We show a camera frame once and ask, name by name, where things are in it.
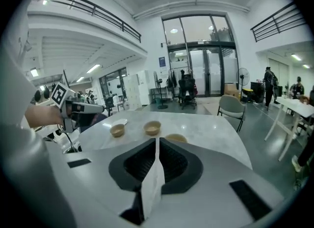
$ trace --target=doorway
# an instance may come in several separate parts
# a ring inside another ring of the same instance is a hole
[[[224,72],[219,47],[197,47],[189,50],[190,66],[199,97],[221,96]]]

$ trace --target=white table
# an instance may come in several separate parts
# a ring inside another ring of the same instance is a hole
[[[277,102],[279,102],[280,108],[277,114],[277,117],[273,123],[273,125],[271,126],[267,136],[265,137],[265,141],[268,139],[268,137],[270,136],[270,134],[273,132],[274,128],[276,125],[280,126],[284,131],[286,131],[289,136],[288,136],[288,141],[287,144],[283,150],[283,152],[281,153],[280,157],[279,157],[279,161],[281,161],[285,155],[285,153],[287,152],[289,146],[291,145],[292,139],[293,139],[293,134],[296,132],[298,123],[299,123],[299,118],[300,115],[307,118],[310,117],[311,115],[314,114],[314,107],[311,105],[306,105],[301,103],[299,100],[291,100],[291,99],[284,99],[283,97],[277,97],[276,99]],[[284,124],[282,124],[281,122],[279,122],[279,117],[280,114],[283,112],[283,107],[286,106],[289,109],[291,109],[292,111],[294,111],[294,116],[293,116],[293,129],[290,130],[288,129]]]
[[[114,138],[109,130],[119,119],[127,119],[125,134]],[[143,130],[146,122],[158,120],[161,131],[155,137],[181,134],[187,142],[225,153],[252,169],[246,148],[230,123],[221,116],[201,114],[179,114],[162,112],[121,111],[90,127],[78,137],[83,151],[110,148],[138,141],[139,144],[151,138]]]

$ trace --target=wooden bowl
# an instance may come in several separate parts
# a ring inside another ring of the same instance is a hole
[[[117,124],[110,128],[113,137],[120,137],[124,134],[124,124]]]
[[[178,141],[178,142],[182,142],[182,143],[187,143],[186,138],[183,135],[179,135],[179,134],[167,135],[165,137],[165,139],[167,139],[168,141],[174,140],[174,141]]]
[[[159,121],[153,120],[150,122],[147,122],[144,125],[145,133],[149,136],[155,136],[160,132],[161,123]]]

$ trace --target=cardboard box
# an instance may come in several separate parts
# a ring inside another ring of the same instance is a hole
[[[240,100],[240,94],[241,92],[236,88],[235,84],[225,84],[225,93],[227,95],[231,95],[238,100]]]

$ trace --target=white chair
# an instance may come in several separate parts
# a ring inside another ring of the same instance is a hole
[[[244,113],[245,113],[245,105],[243,105],[239,100],[231,95],[222,95],[219,101],[219,113],[225,114],[227,116],[236,118],[240,120],[240,124],[237,128],[237,132],[241,130],[243,121],[244,121]]]
[[[125,110],[124,101],[120,101],[120,98],[118,95],[113,96],[113,104],[117,107],[118,112],[120,111],[119,107],[122,107]]]

